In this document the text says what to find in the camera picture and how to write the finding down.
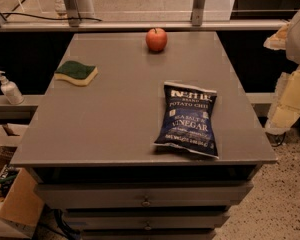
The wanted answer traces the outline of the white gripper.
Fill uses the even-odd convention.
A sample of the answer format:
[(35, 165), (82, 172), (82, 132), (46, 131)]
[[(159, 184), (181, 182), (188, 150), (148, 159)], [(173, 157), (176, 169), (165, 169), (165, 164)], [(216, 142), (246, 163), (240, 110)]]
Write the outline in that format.
[[(286, 57), (300, 64), (300, 10), (290, 24), (282, 26), (268, 37), (263, 46), (271, 50), (285, 50)], [(276, 84), (265, 131), (272, 135), (287, 132), (300, 118), (300, 65), (291, 74), (283, 72)]]

